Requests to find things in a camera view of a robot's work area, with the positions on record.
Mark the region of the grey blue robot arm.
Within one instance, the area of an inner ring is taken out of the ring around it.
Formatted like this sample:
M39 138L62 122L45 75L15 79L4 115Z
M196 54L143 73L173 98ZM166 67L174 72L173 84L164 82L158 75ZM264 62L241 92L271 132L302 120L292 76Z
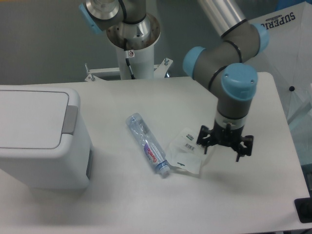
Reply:
M246 61L262 52L269 43L268 31L250 24L233 0L201 0L201 8L220 35L215 49L197 46L183 60L184 72L218 99L214 126L200 128L197 143L204 149L222 145L237 157L252 154L252 135L243 136L257 72ZM122 79L155 78L152 50L160 36L157 19L146 11L144 0L85 0L80 12L91 30L106 32L115 46Z

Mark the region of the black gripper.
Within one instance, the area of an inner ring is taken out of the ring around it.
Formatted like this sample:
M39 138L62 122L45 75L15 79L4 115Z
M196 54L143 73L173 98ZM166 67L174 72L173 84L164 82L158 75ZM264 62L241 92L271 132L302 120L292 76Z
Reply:
M207 154L208 148L216 144L233 147L233 150L237 152L236 162L244 156L251 156L253 150L254 136L247 135L241 136L243 132L243 126L237 129L231 127L222 127L214 121L213 129L202 125L197 137L197 145L200 145L204 149L204 154Z

